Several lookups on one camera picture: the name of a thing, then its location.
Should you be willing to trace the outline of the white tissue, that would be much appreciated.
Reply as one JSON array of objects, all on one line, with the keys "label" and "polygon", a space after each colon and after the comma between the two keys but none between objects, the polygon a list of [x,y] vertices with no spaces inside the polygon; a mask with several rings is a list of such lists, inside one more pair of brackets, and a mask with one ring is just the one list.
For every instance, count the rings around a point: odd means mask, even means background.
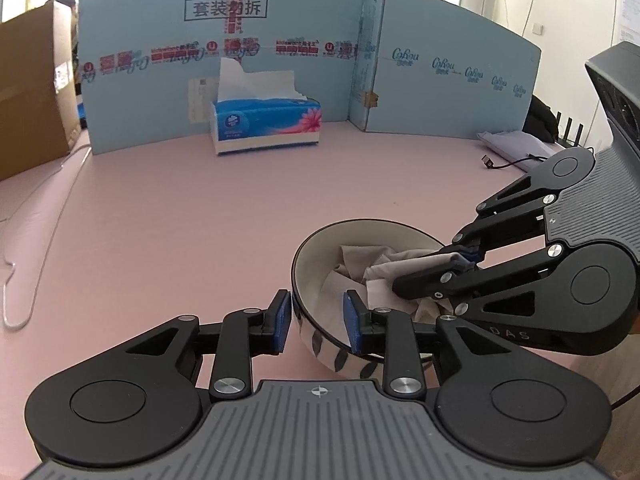
[{"label": "white tissue", "polygon": [[355,289],[370,309],[391,308],[412,315],[414,322],[433,324],[441,314],[452,312],[448,300],[423,298],[405,300],[392,291],[395,274],[420,257],[434,254],[429,249],[396,252],[388,246],[341,246],[341,260],[324,280],[316,303],[316,319],[326,327],[343,322],[342,299]]}]

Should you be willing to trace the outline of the light blue foam board partition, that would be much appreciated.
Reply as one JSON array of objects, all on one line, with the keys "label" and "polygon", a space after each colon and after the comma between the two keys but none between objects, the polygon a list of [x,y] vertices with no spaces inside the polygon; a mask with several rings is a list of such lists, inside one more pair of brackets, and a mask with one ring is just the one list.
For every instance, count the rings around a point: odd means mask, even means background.
[{"label": "light blue foam board partition", "polygon": [[324,122],[472,138],[522,128],[540,50],[444,0],[79,0],[94,150],[206,132],[226,61],[279,73]]}]

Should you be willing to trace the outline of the brown cardboard box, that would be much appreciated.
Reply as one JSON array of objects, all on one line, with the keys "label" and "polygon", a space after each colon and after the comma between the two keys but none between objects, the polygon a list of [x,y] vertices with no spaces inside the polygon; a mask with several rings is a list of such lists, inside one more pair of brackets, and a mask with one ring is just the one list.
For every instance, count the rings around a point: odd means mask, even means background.
[{"label": "brown cardboard box", "polygon": [[72,10],[56,1],[1,24],[3,180],[70,152],[80,135]]}]

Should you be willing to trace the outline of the black router with antennas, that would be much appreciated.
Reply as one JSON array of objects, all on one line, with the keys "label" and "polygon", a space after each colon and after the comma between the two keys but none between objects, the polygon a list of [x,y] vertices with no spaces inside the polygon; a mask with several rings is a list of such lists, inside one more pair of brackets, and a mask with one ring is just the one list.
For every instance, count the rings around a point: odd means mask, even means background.
[{"label": "black router with antennas", "polygon": [[585,126],[581,122],[575,122],[570,116],[563,116],[561,112],[557,112],[555,116],[556,125],[558,126],[558,138],[556,143],[562,148],[582,148],[584,146]]}]

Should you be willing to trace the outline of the blue tissue box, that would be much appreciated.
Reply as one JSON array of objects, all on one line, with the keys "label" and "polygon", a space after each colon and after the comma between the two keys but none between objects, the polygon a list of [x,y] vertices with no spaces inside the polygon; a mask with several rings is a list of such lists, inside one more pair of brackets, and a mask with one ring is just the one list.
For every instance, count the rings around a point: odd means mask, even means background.
[{"label": "blue tissue box", "polygon": [[210,136],[218,156],[270,148],[314,145],[322,109],[295,87],[292,70],[247,73],[240,62],[220,62]]}]

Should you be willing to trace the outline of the white ceramic bowl black rim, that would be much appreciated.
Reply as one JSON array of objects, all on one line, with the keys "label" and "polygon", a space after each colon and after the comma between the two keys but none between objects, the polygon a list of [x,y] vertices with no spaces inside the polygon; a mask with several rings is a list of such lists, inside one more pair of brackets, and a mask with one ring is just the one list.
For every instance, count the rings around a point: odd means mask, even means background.
[{"label": "white ceramic bowl black rim", "polygon": [[294,313],[300,338],[314,357],[347,379],[383,376],[382,359],[355,356],[343,318],[343,295],[356,290],[370,308],[408,313],[414,322],[433,324],[452,312],[446,299],[401,300],[390,290],[393,268],[423,270],[442,248],[436,238],[413,226],[380,220],[352,219],[325,226],[309,235],[292,262]]}]

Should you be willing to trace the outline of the folded lavender cloth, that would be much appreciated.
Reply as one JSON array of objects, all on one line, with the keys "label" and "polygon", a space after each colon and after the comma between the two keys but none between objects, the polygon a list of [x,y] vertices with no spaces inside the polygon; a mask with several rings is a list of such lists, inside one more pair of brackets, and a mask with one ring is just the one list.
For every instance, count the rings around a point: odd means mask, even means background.
[{"label": "folded lavender cloth", "polygon": [[546,159],[556,153],[554,144],[544,143],[536,136],[523,131],[481,132],[477,137],[491,151],[508,162],[528,158]]}]

